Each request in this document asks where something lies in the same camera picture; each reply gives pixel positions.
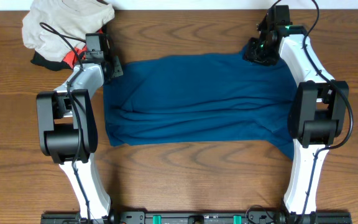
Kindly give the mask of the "teal blue t-shirt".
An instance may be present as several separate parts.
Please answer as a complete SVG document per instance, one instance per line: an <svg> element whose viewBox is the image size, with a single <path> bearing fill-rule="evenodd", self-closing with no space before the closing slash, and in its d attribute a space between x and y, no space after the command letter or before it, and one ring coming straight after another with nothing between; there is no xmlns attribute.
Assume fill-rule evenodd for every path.
<svg viewBox="0 0 358 224"><path fill-rule="evenodd" d="M266 67L242 52L131 62L103 88L106 134L112 146L261 140L293 157L295 92L283 60Z"/></svg>

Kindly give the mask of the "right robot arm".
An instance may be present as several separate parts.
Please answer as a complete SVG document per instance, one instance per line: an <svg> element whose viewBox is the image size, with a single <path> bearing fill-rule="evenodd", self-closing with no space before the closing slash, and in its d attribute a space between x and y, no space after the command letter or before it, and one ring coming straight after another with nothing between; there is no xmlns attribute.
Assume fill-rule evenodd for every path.
<svg viewBox="0 0 358 224"><path fill-rule="evenodd" d="M287 5L275 2L257 25L258 38L249 39L244 60L275 65L283 60L296 82L288 114L294 158L282 207L274 212L258 206L246 211L248 223L351 223L349 212L319 212L316 193L324 159L350 138L354 118L349 86L322 66L311 46L310 30L290 20Z"/></svg>

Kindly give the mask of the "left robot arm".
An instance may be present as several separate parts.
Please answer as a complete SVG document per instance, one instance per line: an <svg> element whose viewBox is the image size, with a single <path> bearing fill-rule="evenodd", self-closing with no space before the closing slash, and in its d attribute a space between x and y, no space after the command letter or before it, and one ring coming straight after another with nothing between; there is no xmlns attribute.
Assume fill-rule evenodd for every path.
<svg viewBox="0 0 358 224"><path fill-rule="evenodd" d="M91 105L96 91L122 74L107 34L86 35L86 51L59 87L36 97L40 148L68 177L80 210L51 213L41 223L118 223L103 187L94 154L98 132Z"/></svg>

